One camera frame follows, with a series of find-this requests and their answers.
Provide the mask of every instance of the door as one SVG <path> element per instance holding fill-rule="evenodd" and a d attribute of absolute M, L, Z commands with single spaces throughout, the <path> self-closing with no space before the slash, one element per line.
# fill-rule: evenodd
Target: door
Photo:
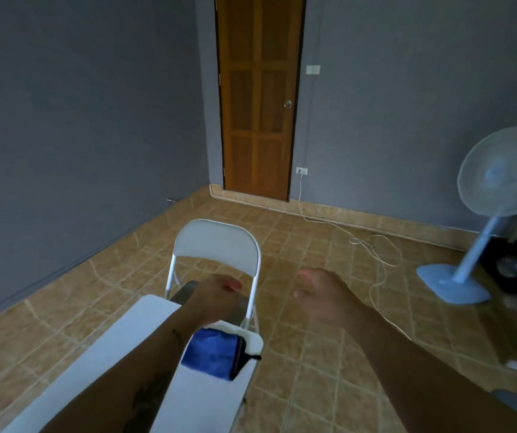
<path fill-rule="evenodd" d="M 224 187 L 286 200 L 303 0 L 216 0 Z"/>

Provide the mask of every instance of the forearm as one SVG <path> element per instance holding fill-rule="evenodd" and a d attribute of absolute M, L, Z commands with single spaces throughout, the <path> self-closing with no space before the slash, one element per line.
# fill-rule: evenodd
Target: forearm
<path fill-rule="evenodd" d="M 146 433 L 190 337 L 201 327 L 196 313 L 180 307 L 144 342 L 72 400 L 42 430 Z"/>
<path fill-rule="evenodd" d="M 364 306 L 345 330 L 359 343 L 409 433 L 517 431 L 517 413 Z"/>

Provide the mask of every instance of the table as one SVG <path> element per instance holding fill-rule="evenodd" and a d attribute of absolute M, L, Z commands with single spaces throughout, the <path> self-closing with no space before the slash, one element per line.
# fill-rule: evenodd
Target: table
<path fill-rule="evenodd" d="M 154 295 L 142 297 L 18 415 L 4 433 L 38 433 L 68 402 L 152 334 L 178 307 Z M 262 351 L 262 338 L 256 333 L 223 321 L 211 328 L 244 337 L 249 354 Z M 150 431 L 228 433 L 256 363 L 249 360 L 232 382 L 179 364 Z"/>

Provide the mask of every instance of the white switch plate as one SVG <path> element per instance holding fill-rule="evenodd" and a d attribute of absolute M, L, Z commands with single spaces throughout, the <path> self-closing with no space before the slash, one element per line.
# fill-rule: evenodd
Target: white switch plate
<path fill-rule="evenodd" d="M 307 65 L 306 66 L 306 74 L 320 74 L 321 66 L 320 65 Z"/>

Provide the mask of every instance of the hand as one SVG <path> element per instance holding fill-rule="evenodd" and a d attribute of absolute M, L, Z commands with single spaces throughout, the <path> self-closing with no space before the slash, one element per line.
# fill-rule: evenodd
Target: hand
<path fill-rule="evenodd" d="M 184 305 L 200 319 L 200 326 L 227 317 L 237 305 L 242 288 L 240 281 L 228 275 L 211 275 L 202 280 Z"/>
<path fill-rule="evenodd" d="M 303 269 L 299 275 L 312 285 L 312 291 L 298 289 L 294 297 L 311 318 L 344 327 L 353 313 L 367 308 L 333 272 Z"/>

